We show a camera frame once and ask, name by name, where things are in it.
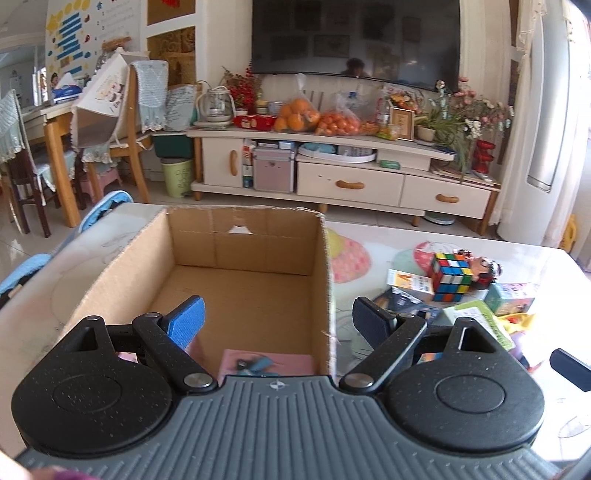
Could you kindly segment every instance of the white tray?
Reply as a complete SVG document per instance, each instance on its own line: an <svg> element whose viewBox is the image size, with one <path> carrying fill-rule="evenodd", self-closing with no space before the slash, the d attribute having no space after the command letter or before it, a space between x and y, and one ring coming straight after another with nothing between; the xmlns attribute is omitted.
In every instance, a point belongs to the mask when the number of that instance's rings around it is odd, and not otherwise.
<svg viewBox="0 0 591 480"><path fill-rule="evenodd" d="M368 163L375 160L376 154L373 153L367 157L348 157L347 155L337 155L334 153L322 153L308 150L303 146L297 149L298 153L305 157L321 158L322 160L331 160L341 163Z"/></svg>

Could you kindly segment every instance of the metal screw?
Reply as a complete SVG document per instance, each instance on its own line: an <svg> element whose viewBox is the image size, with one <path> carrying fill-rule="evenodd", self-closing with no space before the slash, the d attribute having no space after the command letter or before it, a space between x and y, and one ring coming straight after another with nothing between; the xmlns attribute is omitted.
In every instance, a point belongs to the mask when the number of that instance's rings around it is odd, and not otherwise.
<svg viewBox="0 0 591 480"><path fill-rule="evenodd" d="M206 388L213 383L213 378L207 374L188 374L184 378L185 384L193 388Z"/></svg>
<svg viewBox="0 0 591 480"><path fill-rule="evenodd" d="M366 374L345 375L345 383L353 388L368 388L374 384L374 379Z"/></svg>

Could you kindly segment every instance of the television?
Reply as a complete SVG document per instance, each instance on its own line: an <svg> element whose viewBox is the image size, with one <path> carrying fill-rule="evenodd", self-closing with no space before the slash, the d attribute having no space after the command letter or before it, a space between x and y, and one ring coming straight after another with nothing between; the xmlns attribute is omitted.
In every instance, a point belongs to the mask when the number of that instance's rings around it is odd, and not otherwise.
<svg viewBox="0 0 591 480"><path fill-rule="evenodd" d="M457 86L460 0L253 0L254 73Z"/></svg>

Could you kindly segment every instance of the wooden drawer handle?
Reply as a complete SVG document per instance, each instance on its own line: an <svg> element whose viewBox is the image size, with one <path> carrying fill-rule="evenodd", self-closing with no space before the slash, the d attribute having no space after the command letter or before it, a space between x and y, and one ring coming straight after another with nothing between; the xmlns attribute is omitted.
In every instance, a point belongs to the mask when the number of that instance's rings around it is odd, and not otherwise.
<svg viewBox="0 0 591 480"><path fill-rule="evenodd" d="M335 182L335 185L340 189L363 190L365 188L365 183L361 183L360 181L349 183L343 180L338 180Z"/></svg>
<svg viewBox="0 0 591 480"><path fill-rule="evenodd" d="M442 195L441 193L439 195L435 195L435 199L438 202L443 202L443 203L457 203L460 201L459 197L446 197L445 195Z"/></svg>
<svg viewBox="0 0 591 480"><path fill-rule="evenodd" d="M232 150L230 152L230 173L232 176L238 175L238 167L236 166L236 161L238 160L238 152L236 150Z"/></svg>

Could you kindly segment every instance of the pink box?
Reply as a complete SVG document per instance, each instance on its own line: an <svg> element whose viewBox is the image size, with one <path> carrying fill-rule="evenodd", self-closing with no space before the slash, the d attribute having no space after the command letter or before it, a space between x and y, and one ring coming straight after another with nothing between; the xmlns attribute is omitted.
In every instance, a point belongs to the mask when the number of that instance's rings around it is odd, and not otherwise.
<svg viewBox="0 0 591 480"><path fill-rule="evenodd" d="M222 364L217 374L218 383L221 384L226 375L236 375L238 373L236 367L239 361L254 364L263 357L267 357L272 362L272 364L270 364L271 362L267 362L268 366L263 369L265 373L278 374L281 377L306 377L315 374L314 360L311 355L247 352L244 350L226 349L223 352Z"/></svg>
<svg viewBox="0 0 591 480"><path fill-rule="evenodd" d="M294 191L294 160L254 159L254 187L263 192Z"/></svg>

